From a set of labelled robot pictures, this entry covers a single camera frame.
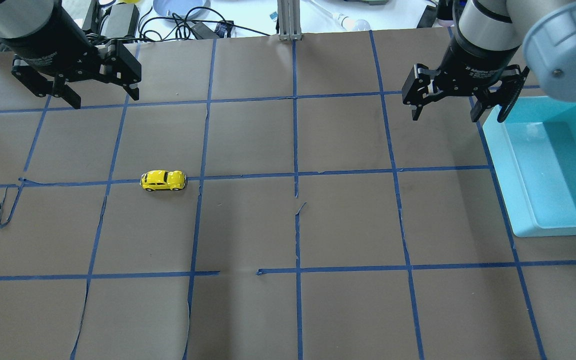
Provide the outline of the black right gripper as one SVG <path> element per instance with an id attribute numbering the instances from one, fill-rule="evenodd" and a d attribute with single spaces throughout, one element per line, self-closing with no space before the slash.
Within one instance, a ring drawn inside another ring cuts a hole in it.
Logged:
<path id="1" fill-rule="evenodd" d="M 421 63 L 413 65 L 402 85 L 402 103 L 411 107 L 411 118 L 418 121 L 425 105 L 445 97 L 474 95 L 477 101 L 470 118 L 477 123 L 486 109 L 499 106 L 498 123 L 503 123 L 514 108 L 530 73 L 509 63 L 516 48 L 487 50 L 464 39 L 451 39 L 436 71 Z M 489 88 L 501 81 L 499 89 Z"/>

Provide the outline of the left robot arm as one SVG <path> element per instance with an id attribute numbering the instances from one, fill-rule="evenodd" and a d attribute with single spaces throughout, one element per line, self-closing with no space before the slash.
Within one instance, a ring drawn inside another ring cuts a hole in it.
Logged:
<path id="1" fill-rule="evenodd" d="M 0 43 L 14 53 L 11 74 L 35 96 L 80 109 L 70 84 L 95 80 L 139 100 L 142 66 L 121 39 L 94 45 L 59 0 L 0 0 Z"/>

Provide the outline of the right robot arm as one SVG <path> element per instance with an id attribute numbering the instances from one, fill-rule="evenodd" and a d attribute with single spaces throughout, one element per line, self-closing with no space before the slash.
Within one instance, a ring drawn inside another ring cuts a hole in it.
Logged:
<path id="1" fill-rule="evenodd" d="M 503 123 L 530 74 L 544 93 L 576 103 L 576 0 L 440 0 L 455 30 L 438 68 L 414 64 L 402 102 L 417 121 L 423 107 L 474 97 L 471 121 L 499 107 Z"/>

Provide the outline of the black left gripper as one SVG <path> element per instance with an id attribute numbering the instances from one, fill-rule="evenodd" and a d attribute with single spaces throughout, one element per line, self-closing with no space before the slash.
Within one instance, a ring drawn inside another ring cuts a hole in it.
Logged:
<path id="1" fill-rule="evenodd" d="M 68 83 L 96 80 L 140 99 L 142 66 L 120 38 L 95 46 L 66 11 L 30 11 L 30 20 L 0 16 L 0 42 L 14 52 L 11 74 L 39 98 L 60 98 L 73 109 L 82 98 Z"/>

